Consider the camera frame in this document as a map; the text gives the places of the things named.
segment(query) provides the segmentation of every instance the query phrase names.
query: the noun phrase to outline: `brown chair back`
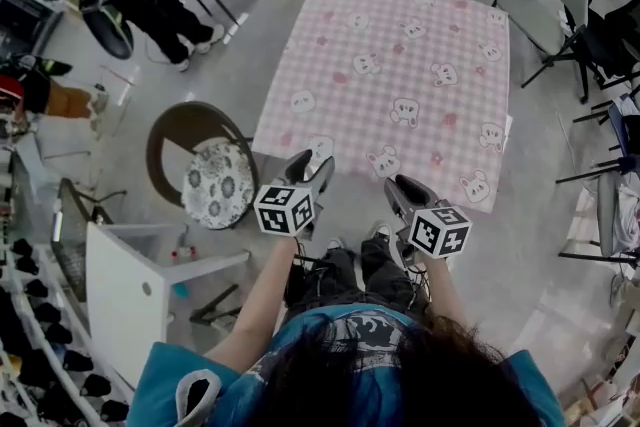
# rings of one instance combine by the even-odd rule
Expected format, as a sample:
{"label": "brown chair back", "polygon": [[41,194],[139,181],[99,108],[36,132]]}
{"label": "brown chair back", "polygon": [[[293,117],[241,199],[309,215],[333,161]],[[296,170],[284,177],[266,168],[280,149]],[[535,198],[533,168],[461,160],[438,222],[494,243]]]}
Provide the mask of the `brown chair back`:
{"label": "brown chair back", "polygon": [[181,192],[173,187],[162,167],[162,148],[168,139],[185,150],[203,141],[224,137],[236,143],[249,158],[254,184],[259,183],[258,169],[251,148],[238,127],[220,109],[203,102],[186,102],[167,109],[156,120],[147,140],[147,172],[153,187],[169,203],[181,207]]}

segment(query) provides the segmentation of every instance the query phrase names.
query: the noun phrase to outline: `black pants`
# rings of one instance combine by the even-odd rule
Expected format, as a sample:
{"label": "black pants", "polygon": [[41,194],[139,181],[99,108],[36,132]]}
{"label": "black pants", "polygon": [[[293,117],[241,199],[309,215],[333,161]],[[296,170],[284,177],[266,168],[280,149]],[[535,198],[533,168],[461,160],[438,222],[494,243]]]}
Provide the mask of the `black pants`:
{"label": "black pants", "polygon": [[178,34],[194,45],[209,41],[213,35],[213,29],[202,25],[179,0],[113,0],[112,3],[127,20],[146,32],[174,64],[189,56]]}
{"label": "black pants", "polygon": [[356,254],[349,249],[330,249],[310,272],[294,265],[285,298],[287,317],[332,304],[374,303],[422,319],[429,304],[424,289],[395,264],[389,245],[380,238],[365,240],[360,255],[364,292],[356,282]]}

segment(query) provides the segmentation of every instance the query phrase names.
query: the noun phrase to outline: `concrete floor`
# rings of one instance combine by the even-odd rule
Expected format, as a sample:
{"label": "concrete floor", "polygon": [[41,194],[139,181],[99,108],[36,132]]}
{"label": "concrete floor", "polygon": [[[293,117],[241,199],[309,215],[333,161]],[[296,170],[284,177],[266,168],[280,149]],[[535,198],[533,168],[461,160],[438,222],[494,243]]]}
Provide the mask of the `concrete floor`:
{"label": "concrete floor", "polygon": [[[209,102],[225,111],[244,134],[255,131],[304,0],[223,1],[235,13],[248,12],[248,20],[228,46],[220,44],[209,55],[194,57],[184,74],[150,62],[148,56],[155,60],[163,56],[139,32],[131,60],[109,57],[73,17],[66,17],[48,46],[47,56],[74,64],[67,84],[101,82],[111,94],[111,104],[99,141],[90,137],[86,123],[49,120],[42,123],[42,144],[48,154],[63,148],[90,148],[91,158],[57,159],[55,166],[100,192],[127,189],[124,201],[112,200],[107,207],[119,221],[189,223],[181,209],[153,190],[145,167],[149,130],[169,106],[185,100]],[[476,1],[490,4],[492,0]],[[192,0],[185,2],[205,23],[212,23]],[[224,13],[212,1],[208,5],[217,20],[228,25]],[[600,361],[615,315],[608,304],[615,271],[606,265],[556,256],[565,242],[581,185],[558,187],[554,180],[573,174],[574,169],[585,170],[596,160],[613,158],[607,155],[607,147],[614,144],[614,136],[608,127],[595,123],[571,125],[573,118],[588,111],[578,103],[577,68],[572,63],[556,65],[521,90],[519,84],[539,62],[532,44],[512,25],[509,114],[514,122],[499,192],[491,214],[468,211],[474,222],[472,238],[464,254],[452,259],[451,269],[480,336],[507,354],[529,349],[554,390],[561,392]],[[598,103],[602,95],[592,86],[592,103]],[[264,159],[258,159],[262,165]],[[176,180],[187,162],[177,153],[167,157]],[[276,165],[267,164],[265,181]],[[382,189],[366,178],[336,176],[322,203],[325,212],[313,242],[307,244],[309,255],[322,254],[332,236],[355,244],[374,221],[395,222]],[[172,305],[174,311],[183,313],[202,306],[234,280],[246,294],[272,244],[257,231],[252,216],[234,231],[207,232],[194,227],[191,234],[203,253],[228,254],[245,247],[252,251],[253,259],[247,267],[189,283],[189,299],[176,297]],[[182,317],[177,315],[170,338],[198,350],[208,348],[215,338],[211,330],[193,327]]]}

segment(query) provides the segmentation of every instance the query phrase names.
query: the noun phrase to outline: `sneaker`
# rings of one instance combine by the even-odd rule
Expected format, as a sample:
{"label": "sneaker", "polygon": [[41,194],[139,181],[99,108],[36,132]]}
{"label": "sneaker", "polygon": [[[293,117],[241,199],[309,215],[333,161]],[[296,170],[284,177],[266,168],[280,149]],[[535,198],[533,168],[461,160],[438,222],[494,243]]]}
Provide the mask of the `sneaker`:
{"label": "sneaker", "polygon": [[344,248],[344,242],[342,239],[335,237],[329,241],[327,244],[327,251],[331,251],[332,249],[342,249]]}
{"label": "sneaker", "polygon": [[391,240],[391,226],[387,223],[377,222],[373,225],[373,228],[369,231],[369,236],[367,239],[375,239],[380,238],[384,240],[386,243],[389,243]]}
{"label": "sneaker", "polygon": [[222,24],[217,24],[213,28],[213,35],[211,36],[211,39],[203,43],[198,43],[196,45],[196,50],[200,54],[206,54],[209,50],[211,50],[213,44],[220,41],[222,38],[224,38],[224,26]]}
{"label": "sneaker", "polygon": [[189,69],[189,59],[185,59],[182,62],[176,63],[174,64],[174,66],[178,68],[178,71],[181,73],[187,71]]}
{"label": "sneaker", "polygon": [[187,47],[188,57],[191,57],[196,50],[196,46],[191,43],[187,38],[182,41],[182,44]]}

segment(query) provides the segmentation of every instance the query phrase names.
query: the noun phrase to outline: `chair seat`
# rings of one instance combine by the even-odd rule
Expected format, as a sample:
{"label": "chair seat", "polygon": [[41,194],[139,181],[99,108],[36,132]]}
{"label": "chair seat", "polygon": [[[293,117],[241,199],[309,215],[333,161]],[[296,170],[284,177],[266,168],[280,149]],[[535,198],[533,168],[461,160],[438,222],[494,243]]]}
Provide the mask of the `chair seat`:
{"label": "chair seat", "polygon": [[205,228],[222,230],[250,208],[256,192],[250,156],[228,140],[199,152],[184,175],[182,204]]}
{"label": "chair seat", "polygon": [[560,52],[564,32],[560,19],[551,8],[539,0],[498,0],[498,6],[509,13],[513,23],[548,55]]}

